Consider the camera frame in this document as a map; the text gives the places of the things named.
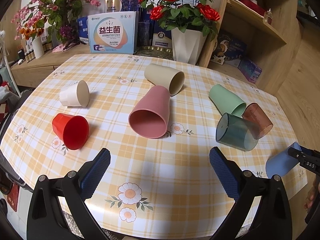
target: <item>white cup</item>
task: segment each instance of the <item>white cup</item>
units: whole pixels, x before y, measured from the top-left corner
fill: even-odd
[[[85,81],[62,90],[59,95],[60,102],[63,106],[82,106],[86,107],[89,104],[90,92]]]

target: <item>green cup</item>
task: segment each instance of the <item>green cup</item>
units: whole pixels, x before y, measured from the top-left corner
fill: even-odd
[[[241,117],[247,106],[240,97],[219,84],[211,88],[209,98],[216,105],[221,115],[228,113]]]

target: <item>blue gripper pad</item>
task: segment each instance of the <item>blue gripper pad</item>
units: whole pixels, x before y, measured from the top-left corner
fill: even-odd
[[[103,148],[92,161],[91,168],[80,181],[81,199],[91,198],[100,183],[104,173],[110,165],[111,155],[109,150]]]
[[[240,197],[240,185],[228,166],[229,161],[217,147],[214,147],[210,150],[209,159],[210,164],[216,172],[228,197],[237,201]]]

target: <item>yellow plaid tablecloth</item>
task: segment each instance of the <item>yellow plaid tablecloth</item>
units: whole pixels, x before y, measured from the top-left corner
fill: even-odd
[[[160,64],[182,70],[185,87],[171,98],[171,115],[161,139],[138,136],[128,124],[137,102],[153,86],[144,78],[145,66]],[[91,100],[87,108],[66,108],[59,92],[85,80]],[[215,140],[221,115],[208,92],[221,84],[247,104],[257,102],[274,127],[251,152]],[[68,150],[52,131],[57,113],[84,116],[90,137],[81,150]],[[76,55],[48,76],[23,104],[9,125],[0,148],[21,178],[34,187],[38,177],[63,177],[92,160],[101,148],[111,164],[86,204],[97,222],[119,233],[145,238],[193,238],[212,235],[232,205],[209,163],[218,146],[242,170],[266,177],[271,155],[296,141],[277,99],[216,71],[170,60],[131,55]],[[283,178],[288,197],[307,183],[296,166]],[[257,210],[255,200],[244,225]],[[68,211],[65,200],[62,207]]]

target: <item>white flower pot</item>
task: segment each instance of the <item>white flower pot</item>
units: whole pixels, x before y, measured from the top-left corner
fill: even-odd
[[[44,55],[44,50],[43,50],[43,46],[42,46],[41,37],[36,37],[32,41],[32,47],[33,47],[33,50],[35,52],[36,58],[40,58],[40,57],[42,57]]]
[[[193,30],[182,33],[178,28],[171,30],[171,33],[173,59],[195,65],[207,36],[204,37],[202,32]]]

